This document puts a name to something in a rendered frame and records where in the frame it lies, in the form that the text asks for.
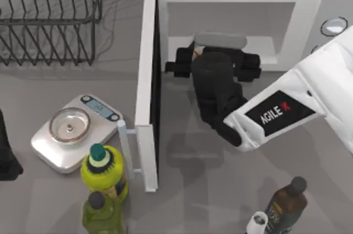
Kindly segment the white microwave door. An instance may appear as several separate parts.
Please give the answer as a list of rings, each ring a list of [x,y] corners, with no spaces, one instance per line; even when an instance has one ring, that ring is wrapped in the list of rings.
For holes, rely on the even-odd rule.
[[[135,130],[146,192],[158,189],[161,50],[158,0],[144,0]]]

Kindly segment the pale microwave oven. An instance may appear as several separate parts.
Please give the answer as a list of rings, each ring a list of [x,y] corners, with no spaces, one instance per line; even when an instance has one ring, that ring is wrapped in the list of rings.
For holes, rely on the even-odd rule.
[[[353,0],[159,0],[162,58],[214,31],[245,36],[265,70],[285,71],[327,41],[320,26],[338,17],[353,23]]]

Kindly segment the yellow bottle with green cap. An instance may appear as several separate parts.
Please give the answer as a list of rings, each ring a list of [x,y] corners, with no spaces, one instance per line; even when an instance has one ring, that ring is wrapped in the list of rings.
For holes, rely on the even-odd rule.
[[[128,194],[128,182],[124,170],[124,158],[115,148],[95,143],[84,157],[81,179],[90,191],[122,202]]]

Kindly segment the silver kitchen scale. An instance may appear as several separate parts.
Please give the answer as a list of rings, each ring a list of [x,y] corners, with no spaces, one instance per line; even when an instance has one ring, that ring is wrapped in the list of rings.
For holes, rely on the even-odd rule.
[[[79,95],[39,128],[31,138],[31,146],[50,167],[71,173],[80,167],[91,145],[110,140],[123,118],[98,97]]]

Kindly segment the green bottle with grey cap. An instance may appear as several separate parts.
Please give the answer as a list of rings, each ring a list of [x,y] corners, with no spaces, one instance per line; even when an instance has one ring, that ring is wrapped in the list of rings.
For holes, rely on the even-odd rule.
[[[88,234],[128,234],[121,203],[99,191],[91,192],[84,203],[82,224]]]

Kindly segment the brown bottle with grey cap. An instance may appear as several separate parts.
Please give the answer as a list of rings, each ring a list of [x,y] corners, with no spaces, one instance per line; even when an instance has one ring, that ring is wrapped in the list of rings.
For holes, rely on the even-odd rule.
[[[268,222],[264,234],[289,234],[306,208],[308,201],[304,195],[307,181],[303,177],[294,177],[290,184],[277,190],[265,214]]]

